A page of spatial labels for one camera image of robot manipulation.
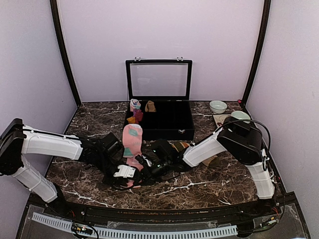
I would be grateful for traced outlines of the pink patterned sock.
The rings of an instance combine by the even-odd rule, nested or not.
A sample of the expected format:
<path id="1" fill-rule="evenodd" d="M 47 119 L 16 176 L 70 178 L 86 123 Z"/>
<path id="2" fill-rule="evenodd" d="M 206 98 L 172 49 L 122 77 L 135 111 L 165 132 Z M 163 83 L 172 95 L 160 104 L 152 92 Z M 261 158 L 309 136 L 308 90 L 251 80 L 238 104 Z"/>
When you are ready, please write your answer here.
<path id="1" fill-rule="evenodd" d="M 124 155 L 126 163 L 136 168 L 140 172 L 143 166 L 136 160 L 136 156 L 142 155 L 142 134 L 143 129 L 139 124 L 128 124 L 123 129 L 122 143 L 124 146 Z"/>

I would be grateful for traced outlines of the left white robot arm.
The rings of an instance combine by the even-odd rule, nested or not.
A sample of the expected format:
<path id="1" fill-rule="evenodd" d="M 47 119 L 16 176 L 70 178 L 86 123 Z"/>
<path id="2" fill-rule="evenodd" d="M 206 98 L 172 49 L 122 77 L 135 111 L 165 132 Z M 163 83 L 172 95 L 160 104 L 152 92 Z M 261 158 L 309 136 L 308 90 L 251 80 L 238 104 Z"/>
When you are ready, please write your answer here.
<path id="1" fill-rule="evenodd" d="M 70 205 L 58 185 L 45 179 L 26 159 L 27 154 L 38 154 L 82 161 L 97 167 L 107 184 L 117 186 L 116 179 L 137 177 L 137 169 L 113 159 L 123 148 L 109 133 L 104 138 L 65 135 L 25 125 L 14 119 L 0 135 L 0 174 L 15 178 L 28 190 L 37 194 L 59 217 L 70 213 Z"/>

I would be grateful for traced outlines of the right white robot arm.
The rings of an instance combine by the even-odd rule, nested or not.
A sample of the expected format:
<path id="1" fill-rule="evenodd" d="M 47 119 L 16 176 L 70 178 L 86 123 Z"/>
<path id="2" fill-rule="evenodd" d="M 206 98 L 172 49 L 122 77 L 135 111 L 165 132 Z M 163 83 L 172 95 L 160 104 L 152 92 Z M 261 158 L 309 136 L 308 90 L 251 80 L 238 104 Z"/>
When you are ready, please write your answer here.
<path id="1" fill-rule="evenodd" d="M 170 171 L 187 172 L 213 156 L 228 152 L 248 168 L 257 196 L 261 199 L 255 204 L 254 211 L 259 216 L 265 216 L 274 207 L 271 198 L 275 193 L 275 185 L 267 168 L 270 146 L 263 143 L 263 134 L 255 127 L 256 124 L 263 125 L 256 120 L 227 117 L 212 134 L 182 151 L 177 151 L 166 140 L 157 140 L 152 144 L 157 157 L 155 162 L 148 164 L 147 156 L 136 156 L 138 163 L 143 166 L 142 180 L 156 181 Z"/>

